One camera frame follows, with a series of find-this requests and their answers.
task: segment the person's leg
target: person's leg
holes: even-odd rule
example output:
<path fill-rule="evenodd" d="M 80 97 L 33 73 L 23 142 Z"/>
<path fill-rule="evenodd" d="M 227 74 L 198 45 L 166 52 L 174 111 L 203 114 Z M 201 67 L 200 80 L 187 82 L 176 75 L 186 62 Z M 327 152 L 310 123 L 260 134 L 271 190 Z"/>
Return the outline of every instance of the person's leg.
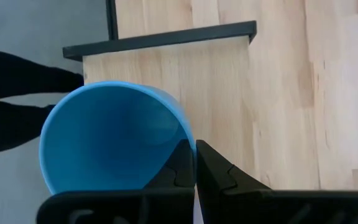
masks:
<path fill-rule="evenodd" d="M 0 152 L 38 137 L 51 109 L 0 102 Z"/>
<path fill-rule="evenodd" d="M 66 93 L 83 84 L 79 74 L 0 52 L 0 98 L 31 93 Z"/>

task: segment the cup rim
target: cup rim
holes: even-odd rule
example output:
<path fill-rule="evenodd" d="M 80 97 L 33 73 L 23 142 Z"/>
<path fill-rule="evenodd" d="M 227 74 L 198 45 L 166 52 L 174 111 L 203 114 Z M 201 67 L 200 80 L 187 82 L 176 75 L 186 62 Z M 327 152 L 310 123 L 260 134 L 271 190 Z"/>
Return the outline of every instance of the cup rim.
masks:
<path fill-rule="evenodd" d="M 47 172 L 47 168 L 45 166 L 45 137 L 47 135 L 47 130 L 49 129 L 49 126 L 52 122 L 52 119 L 55 117 L 55 115 L 60 111 L 63 105 L 65 105 L 68 101 L 70 101 L 75 96 L 82 94 L 88 90 L 92 90 L 99 87 L 124 87 L 124 88 L 130 88 L 131 90 L 136 90 L 139 92 L 142 92 L 148 96 L 151 96 L 152 98 L 158 100 L 161 104 L 163 104 L 166 108 L 169 109 L 169 111 L 179 120 L 180 125 L 185 130 L 186 136 L 189 140 L 190 147 L 192 148 L 193 152 L 196 154 L 196 144 L 195 140 L 193 138 L 193 134 L 191 133 L 191 127 L 187 120 L 187 118 L 184 116 L 181 112 L 175 108 L 175 105 L 173 105 L 167 98 L 161 96 L 161 94 L 156 93 L 151 88 L 155 88 L 152 86 L 145 86 L 135 83 L 129 83 L 129 82 L 122 82 L 122 81 L 105 81 L 105 82 L 97 82 L 97 83 L 91 83 L 84 86 L 81 86 L 77 88 L 76 90 L 72 91 L 71 93 L 67 94 L 63 99 L 61 99 L 58 104 L 56 104 L 55 107 L 51 110 L 49 113 L 47 119 L 44 122 L 44 125 L 42 126 L 41 135 L 40 135 L 40 144 L 39 144 L 39 161 L 40 161 L 40 168 L 42 176 L 44 177 L 45 183 L 52 195 L 55 195 L 57 193 L 55 187 L 52 185 L 52 182 L 50 180 L 49 174 Z"/>

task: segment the black metal leg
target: black metal leg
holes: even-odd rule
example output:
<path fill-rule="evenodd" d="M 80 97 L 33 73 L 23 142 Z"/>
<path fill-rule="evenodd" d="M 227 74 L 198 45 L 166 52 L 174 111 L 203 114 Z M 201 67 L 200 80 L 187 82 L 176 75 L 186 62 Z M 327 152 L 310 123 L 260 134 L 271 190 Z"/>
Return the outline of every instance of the black metal leg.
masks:
<path fill-rule="evenodd" d="M 106 14 L 109 40 L 118 40 L 116 0 L 106 0 Z"/>

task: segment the wooden surface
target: wooden surface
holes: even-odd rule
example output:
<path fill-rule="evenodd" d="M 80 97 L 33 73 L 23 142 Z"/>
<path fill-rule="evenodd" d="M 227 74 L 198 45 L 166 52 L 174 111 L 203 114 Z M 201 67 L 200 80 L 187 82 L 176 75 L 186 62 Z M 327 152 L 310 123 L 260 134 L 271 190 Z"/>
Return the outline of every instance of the wooden surface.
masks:
<path fill-rule="evenodd" d="M 116 0 L 120 38 L 256 20 L 246 37 L 84 58 L 157 86 L 196 138 L 274 189 L 358 189 L 358 0 Z"/>

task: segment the black metal edge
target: black metal edge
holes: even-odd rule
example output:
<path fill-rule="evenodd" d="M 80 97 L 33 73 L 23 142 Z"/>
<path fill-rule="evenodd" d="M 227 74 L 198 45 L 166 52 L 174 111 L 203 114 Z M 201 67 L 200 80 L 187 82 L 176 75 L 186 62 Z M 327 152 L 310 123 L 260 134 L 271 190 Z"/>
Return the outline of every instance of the black metal edge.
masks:
<path fill-rule="evenodd" d="M 181 140 L 157 175 L 144 187 L 194 187 L 193 150 L 189 141 Z"/>
<path fill-rule="evenodd" d="M 116 0 L 106 0 L 106 15 L 109 40 L 118 40 Z"/>
<path fill-rule="evenodd" d="M 93 44 L 75 45 L 63 48 L 63 56 L 76 61 L 82 61 L 83 56 L 120 52 L 125 50 L 143 49 L 172 44 L 184 44 L 202 40 L 222 39 L 248 35 L 250 42 L 257 33 L 256 21 L 238 22 L 219 26 L 152 34 L 140 37 L 130 37 L 119 40 L 109 40 Z"/>
<path fill-rule="evenodd" d="M 64 192 L 41 204 L 36 220 L 38 224 L 66 224 L 67 217 L 75 210 L 91 210 L 99 218 L 119 215 L 130 223 L 137 223 L 139 210 L 143 210 L 148 213 L 148 223 L 189 223 L 193 218 L 194 196 L 194 187 Z M 167 206 L 172 202 L 175 202 L 175 209 Z"/>
<path fill-rule="evenodd" d="M 197 140 L 197 183 L 200 179 L 216 185 L 219 191 L 235 187 L 236 180 L 229 175 L 234 165 L 203 140 Z M 204 186 L 198 184 L 199 190 Z"/>
<path fill-rule="evenodd" d="M 236 181 L 236 187 L 223 190 L 224 195 L 245 194 L 256 190 L 271 190 L 236 166 L 233 166 L 227 174 Z"/>

